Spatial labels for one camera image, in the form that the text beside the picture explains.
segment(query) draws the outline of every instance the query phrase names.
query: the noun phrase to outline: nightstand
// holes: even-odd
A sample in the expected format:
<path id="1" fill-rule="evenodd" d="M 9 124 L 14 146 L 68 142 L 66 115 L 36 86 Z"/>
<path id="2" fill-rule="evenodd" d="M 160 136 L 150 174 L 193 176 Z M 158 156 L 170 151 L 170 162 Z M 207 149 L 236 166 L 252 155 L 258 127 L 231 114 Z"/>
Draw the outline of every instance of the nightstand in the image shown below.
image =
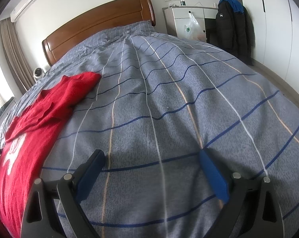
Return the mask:
<path id="1" fill-rule="evenodd" d="M 163 8 L 167 33 L 179 38 L 186 38 L 185 25 L 189 24 L 190 13 L 198 21 L 205 33 L 204 42 L 210 43 L 210 34 L 215 33 L 215 17 L 218 13 L 216 8 L 183 6 Z"/>

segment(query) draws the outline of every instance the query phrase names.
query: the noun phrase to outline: white wardrobe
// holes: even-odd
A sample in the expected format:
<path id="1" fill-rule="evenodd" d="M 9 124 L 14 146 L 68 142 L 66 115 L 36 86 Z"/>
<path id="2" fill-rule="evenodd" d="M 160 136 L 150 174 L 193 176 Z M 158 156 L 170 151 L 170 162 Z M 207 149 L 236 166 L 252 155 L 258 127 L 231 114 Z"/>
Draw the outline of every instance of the white wardrobe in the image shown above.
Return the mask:
<path id="1" fill-rule="evenodd" d="M 254 25 L 252 57 L 299 94 L 299 8 L 293 0 L 243 0 Z"/>

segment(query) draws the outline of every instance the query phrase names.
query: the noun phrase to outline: drawer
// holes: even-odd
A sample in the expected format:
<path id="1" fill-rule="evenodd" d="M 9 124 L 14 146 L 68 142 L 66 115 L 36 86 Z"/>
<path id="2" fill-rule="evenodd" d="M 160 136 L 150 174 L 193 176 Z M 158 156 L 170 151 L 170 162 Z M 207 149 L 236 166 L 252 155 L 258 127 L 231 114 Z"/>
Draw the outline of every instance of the drawer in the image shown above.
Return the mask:
<path id="1" fill-rule="evenodd" d="M 204 18 L 203 8 L 173 8 L 174 19 L 189 18 L 189 11 L 195 18 Z"/>
<path id="2" fill-rule="evenodd" d="M 203 8 L 203 13 L 206 19 L 215 19 L 218 9 L 205 9 Z"/>
<path id="3" fill-rule="evenodd" d="M 206 27 L 205 27 L 205 19 L 197 18 L 197 22 L 199 23 L 200 27 L 202 28 L 203 33 L 201 33 L 203 42 L 206 42 Z M 186 28 L 185 25 L 188 25 L 190 19 L 175 19 L 175 26 L 176 26 L 176 33 L 177 37 L 179 38 L 186 38 Z"/>

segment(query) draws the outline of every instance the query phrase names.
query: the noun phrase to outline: screw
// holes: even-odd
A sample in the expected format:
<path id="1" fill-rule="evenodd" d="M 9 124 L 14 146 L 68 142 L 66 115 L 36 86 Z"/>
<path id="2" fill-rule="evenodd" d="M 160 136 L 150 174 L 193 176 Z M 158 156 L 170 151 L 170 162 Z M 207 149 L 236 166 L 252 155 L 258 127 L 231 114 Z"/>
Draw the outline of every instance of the screw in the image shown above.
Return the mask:
<path id="1" fill-rule="evenodd" d="M 263 180 L 264 180 L 264 182 L 266 182 L 266 183 L 270 183 L 270 182 L 271 182 L 271 179 L 269 179 L 269 178 L 266 177 L 266 176 L 263 178 Z"/>
<path id="2" fill-rule="evenodd" d="M 233 175 L 234 179 L 240 179 L 241 178 L 241 174 L 239 174 L 237 172 L 234 172 L 232 175 Z"/>
<path id="3" fill-rule="evenodd" d="M 70 180 L 72 178 L 72 174 L 65 174 L 63 176 L 63 179 L 65 179 L 66 181 Z"/>
<path id="4" fill-rule="evenodd" d="M 40 178 L 37 178 L 34 182 L 35 184 L 40 184 L 41 183 L 41 179 Z"/>

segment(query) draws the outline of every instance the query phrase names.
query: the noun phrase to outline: air conditioner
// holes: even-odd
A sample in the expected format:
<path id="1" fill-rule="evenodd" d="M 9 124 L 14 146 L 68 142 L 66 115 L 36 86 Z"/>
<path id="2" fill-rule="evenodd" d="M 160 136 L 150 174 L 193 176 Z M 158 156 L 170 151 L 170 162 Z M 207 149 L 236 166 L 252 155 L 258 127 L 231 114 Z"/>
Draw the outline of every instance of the air conditioner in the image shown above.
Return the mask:
<path id="1" fill-rule="evenodd" d="M 20 16 L 35 2 L 36 0 L 21 0 L 20 3 L 11 12 L 11 22 L 16 22 Z"/>

